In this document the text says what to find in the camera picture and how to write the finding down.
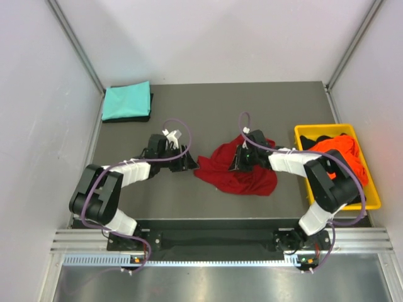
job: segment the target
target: red cloth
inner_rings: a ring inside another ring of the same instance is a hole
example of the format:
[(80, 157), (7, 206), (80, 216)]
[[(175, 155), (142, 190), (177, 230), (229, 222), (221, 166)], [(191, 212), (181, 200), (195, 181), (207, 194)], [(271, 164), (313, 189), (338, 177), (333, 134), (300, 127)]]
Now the red cloth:
[[(319, 142), (309, 150), (325, 153), (331, 149), (336, 149), (340, 152), (347, 164), (351, 167), (351, 170), (353, 170), (357, 178), (360, 180), (362, 186), (365, 187), (368, 184), (368, 174), (359, 158), (360, 148), (358, 148), (357, 141), (349, 135), (340, 135)], [(336, 175), (330, 174), (329, 176), (333, 179)]]
[[(267, 140), (274, 147), (272, 140)], [(198, 157), (200, 169), (195, 170), (195, 176), (216, 186), (219, 190), (240, 195), (269, 196), (277, 185), (277, 176), (273, 171), (258, 165), (253, 172), (228, 171), (234, 159), (238, 145), (244, 139), (238, 136), (230, 143), (221, 145), (214, 151), (211, 159)]]

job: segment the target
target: yellow plastic bin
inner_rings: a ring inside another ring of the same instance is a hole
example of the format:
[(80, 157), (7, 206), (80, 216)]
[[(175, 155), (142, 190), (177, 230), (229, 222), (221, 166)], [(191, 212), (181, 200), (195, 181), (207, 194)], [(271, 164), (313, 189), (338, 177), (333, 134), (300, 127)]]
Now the yellow plastic bin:
[[(300, 136), (303, 135), (306, 138), (309, 138), (311, 140), (317, 140), (318, 137), (321, 135), (327, 135), (329, 137), (336, 137), (342, 133), (348, 134), (351, 137), (355, 138), (358, 144), (358, 148), (360, 148), (360, 159), (361, 163), (364, 165), (366, 172), (368, 174), (368, 184), (364, 187), (364, 193), (366, 196), (366, 210), (376, 210), (381, 207), (381, 202), (379, 199), (379, 195), (377, 193), (377, 190), (375, 189), (375, 185), (372, 180), (372, 176), (370, 174), (370, 171), (368, 169), (368, 166), (366, 165), (365, 158), (363, 155), (363, 152), (361, 151), (361, 147), (359, 144), (359, 141), (357, 139), (357, 136), (355, 135), (355, 131), (353, 126), (349, 124), (330, 124), (330, 125), (298, 125), (295, 127), (295, 141), (297, 143), (297, 147), (299, 150), (302, 150), (302, 144), (301, 144), (301, 139)], [(308, 199), (309, 199), (309, 204), (312, 204), (315, 199), (314, 195), (312, 194), (312, 190), (310, 189), (309, 182), (306, 179), (305, 184), (307, 186), (308, 190)], [(361, 209), (361, 204), (356, 203), (356, 204), (351, 204), (349, 206), (345, 206), (343, 210), (360, 210)]]

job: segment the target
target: folded teal towel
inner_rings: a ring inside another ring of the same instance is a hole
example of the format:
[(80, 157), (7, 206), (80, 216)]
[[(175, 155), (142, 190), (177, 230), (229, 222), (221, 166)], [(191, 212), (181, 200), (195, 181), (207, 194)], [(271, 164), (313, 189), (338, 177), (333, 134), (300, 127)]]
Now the folded teal towel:
[(106, 89), (102, 120), (150, 114), (150, 82)]

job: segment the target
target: gray table surface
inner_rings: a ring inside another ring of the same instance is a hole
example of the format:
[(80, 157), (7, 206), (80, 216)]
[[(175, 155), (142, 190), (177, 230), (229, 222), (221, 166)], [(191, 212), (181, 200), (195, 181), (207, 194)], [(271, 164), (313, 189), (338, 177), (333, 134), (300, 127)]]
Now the gray table surface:
[[(104, 267), (63, 267), (55, 302), (392, 301), (377, 255), (332, 255), (314, 275), (293, 267), (149, 267), (129, 277)], [(77, 293), (65, 294), (63, 287)]]
[[(321, 82), (157, 85), (151, 91), (149, 122), (102, 124), (95, 164), (113, 164), (140, 154), (168, 118), (179, 118), (191, 128), (194, 159), (211, 156), (219, 145), (238, 136), (242, 111), (250, 112), (252, 130), (260, 129), (286, 147), (295, 145), (296, 125), (334, 123)], [(187, 143), (180, 125), (171, 123), (168, 128), (179, 128), (181, 143)], [(259, 197), (223, 193), (190, 171), (162, 171), (122, 189), (119, 207), (134, 218), (300, 218), (309, 207), (306, 196), (303, 179), (286, 173), (278, 173), (271, 196)]]

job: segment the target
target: purple cable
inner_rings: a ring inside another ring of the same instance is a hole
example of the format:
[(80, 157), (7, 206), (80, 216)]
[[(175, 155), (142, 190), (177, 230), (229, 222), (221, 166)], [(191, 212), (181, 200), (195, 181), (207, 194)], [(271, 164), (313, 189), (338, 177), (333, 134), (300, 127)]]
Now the purple cable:
[[(189, 143), (188, 143), (188, 146), (185, 148), (185, 150), (184, 150), (182, 153), (178, 154), (178, 155), (175, 155), (175, 156), (172, 156), (172, 157), (168, 157), (168, 158), (166, 158), (166, 159), (136, 159), (135, 162), (168, 162), (168, 161), (170, 161), (170, 160), (175, 160), (175, 159), (178, 159), (178, 158), (182, 157), (183, 155), (185, 155), (185, 154), (189, 151), (190, 146), (191, 146), (191, 132), (190, 132), (190, 129), (189, 129), (188, 125), (185, 124), (183, 121), (177, 119), (177, 118), (170, 118), (170, 119), (168, 119), (168, 120), (166, 120), (166, 121), (164, 122), (164, 124), (163, 124), (162, 127), (163, 127), (164, 129), (166, 129), (166, 124), (167, 124), (168, 122), (170, 122), (170, 121), (175, 121), (175, 122), (177, 122), (177, 123), (180, 123), (180, 124), (182, 124), (182, 125), (186, 128), (186, 131), (187, 131), (188, 134), (189, 134)], [(92, 224), (92, 223), (88, 223), (88, 222), (86, 221), (86, 219), (85, 219), (86, 211), (87, 211), (87, 207), (88, 207), (89, 201), (91, 200), (91, 197), (93, 196), (93, 194), (94, 194), (96, 188), (98, 187), (98, 184), (101, 182), (101, 180), (102, 180), (102, 178), (105, 176), (105, 174), (106, 174), (109, 170), (111, 170), (111, 169), (113, 169), (113, 168), (115, 168), (115, 167), (119, 167), (119, 166), (121, 166), (121, 165), (126, 165), (126, 164), (127, 164), (126, 162), (119, 162), (118, 164), (110, 165), (109, 167), (105, 168), (104, 171), (102, 171), (102, 173), (101, 173), (101, 174), (98, 176), (98, 178), (95, 180), (95, 182), (94, 182), (94, 184), (93, 184), (91, 190), (89, 190), (89, 193), (88, 193), (88, 195), (87, 195), (87, 198), (86, 198), (86, 200), (85, 200), (85, 202), (84, 202), (84, 206), (82, 207), (82, 211), (81, 211), (81, 222), (82, 222), (82, 224), (83, 224), (84, 226), (86, 226), (86, 227), (88, 227), (88, 228), (96, 228), (96, 229), (98, 229), (98, 230), (110, 231), (110, 229), (108, 229), (108, 228), (106, 228), (106, 227), (104, 227), (104, 226), (101, 226), (101, 225), (94, 225), (94, 224)], [(143, 244), (145, 244), (145, 245), (147, 246), (147, 250), (149, 251), (149, 252), (147, 253), (147, 256), (145, 257), (145, 259), (144, 259), (144, 261), (141, 263), (141, 265), (138, 266), (138, 268), (136, 268), (135, 271), (133, 271), (133, 273), (136, 273), (136, 272), (141, 271), (141, 270), (144, 268), (144, 266), (145, 266), (145, 264), (147, 263), (147, 261), (150, 259), (151, 252), (152, 252), (152, 249), (151, 249), (150, 244), (149, 244), (146, 240), (144, 240), (143, 238), (140, 238), (140, 237), (130, 236), (130, 235), (124, 235), (124, 234), (120, 234), (120, 233), (117, 233), (117, 232), (110, 232), (110, 233), (112, 233), (112, 234), (114, 234), (114, 235), (116, 235), (116, 236), (123, 237), (123, 238), (128, 238), (128, 239), (132, 239), (132, 240), (136, 240), (136, 241), (142, 242)], [(102, 275), (104, 272), (117, 271), (117, 270), (120, 270), (120, 268), (111, 267), (111, 268), (105, 269), (105, 270), (103, 270), (103, 271), (101, 271), (101, 272), (95, 274), (94, 276), (90, 277), (88, 280), (86, 280), (85, 282), (83, 282), (83, 284), (80, 285), (80, 286), (79, 286), (77, 289), (75, 289), (74, 291), (69, 291), (69, 290), (67, 289), (67, 286), (66, 286), (65, 282), (63, 282), (63, 289), (64, 289), (64, 292), (65, 292), (65, 294), (67, 294), (67, 295), (69, 295), (69, 296), (72, 296), (72, 295), (76, 294), (76, 293), (77, 293), (81, 288), (83, 288), (85, 285), (87, 285), (89, 282), (91, 282), (93, 279), (95, 279), (95, 278), (97, 278), (98, 276)]]
[[(251, 124), (251, 115), (250, 115), (248, 112), (244, 111), (244, 112), (242, 112), (242, 113), (239, 115), (239, 119), (238, 119), (239, 131), (241, 132), (241, 135), (242, 135), (242, 137), (245, 139), (245, 141), (247, 141), (247, 142), (250, 143), (251, 145), (254, 145), (255, 147), (261, 148), (261, 149), (263, 149), (263, 150), (267, 150), (267, 151), (270, 151), (270, 152), (276, 152), (276, 153), (289, 154), (289, 152), (287, 152), (287, 151), (281, 151), (281, 150), (276, 150), (276, 149), (273, 149), (273, 148), (268, 148), (268, 147), (259, 145), (258, 143), (255, 143), (254, 141), (250, 140), (250, 139), (245, 135), (245, 133), (244, 133), (244, 131), (243, 131), (243, 129), (242, 129), (242, 126), (241, 126), (241, 120), (242, 120), (242, 117), (243, 117), (244, 115), (247, 116), (247, 127), (248, 127), (248, 128), (249, 128), (249, 126), (250, 126), (250, 124)], [(319, 263), (317, 267), (315, 267), (314, 269), (312, 269), (312, 270), (310, 271), (311, 273), (314, 273), (314, 272), (316, 272), (318, 269), (320, 269), (320, 268), (325, 264), (325, 262), (327, 261), (327, 259), (329, 258), (330, 254), (331, 254), (331, 252), (332, 252), (332, 250), (333, 250), (334, 244), (336, 243), (336, 230), (335, 230), (334, 226), (335, 226), (335, 225), (339, 225), (339, 226), (344, 226), (344, 227), (346, 227), (346, 226), (354, 225), (355, 223), (359, 222), (359, 221), (364, 217), (364, 214), (365, 214), (365, 205), (366, 205), (366, 202), (365, 202), (365, 195), (364, 195), (364, 190), (363, 190), (363, 188), (362, 188), (362, 186), (361, 186), (361, 184), (360, 184), (360, 181), (358, 180), (358, 178), (356, 177), (356, 175), (354, 174), (354, 172), (351, 171), (343, 162), (341, 162), (339, 159), (335, 158), (334, 156), (332, 156), (332, 155), (330, 155), (330, 154), (327, 154), (327, 153), (316, 152), (316, 151), (306, 151), (306, 150), (304, 150), (304, 151), (293, 150), (292, 153), (317, 154), (317, 155), (321, 155), (321, 156), (327, 157), (328, 159), (331, 159), (331, 160), (335, 161), (335, 162), (336, 162), (338, 165), (340, 165), (340, 166), (348, 173), (348, 175), (353, 179), (355, 185), (356, 185), (357, 188), (358, 188), (358, 192), (360, 193), (360, 198), (361, 198), (361, 211), (360, 211), (360, 214), (359, 214), (354, 220), (349, 221), (349, 222), (346, 222), (346, 223), (343, 223), (343, 222), (336, 222), (336, 221), (329, 221), (329, 222), (328, 222), (328, 224), (331, 226), (332, 232), (333, 232), (332, 244), (331, 244), (331, 246), (329, 247), (329, 250), (327, 251), (327, 254), (326, 254), (325, 257), (323, 258), (323, 260), (321, 261), (321, 263)]]
[(327, 261), (327, 259), (329, 258), (333, 248), (334, 248), (334, 244), (336, 243), (336, 229), (334, 228), (334, 225), (332, 222), (329, 222), (328, 225), (330, 225), (330, 227), (332, 228), (332, 234), (333, 234), (333, 238), (332, 238), (332, 244), (330, 244), (329, 250), (327, 251), (325, 257), (323, 257), (321, 263), (319, 263), (317, 265), (317, 267), (315, 267), (314, 269), (312, 269), (310, 272), (314, 273), (316, 271), (318, 271)]

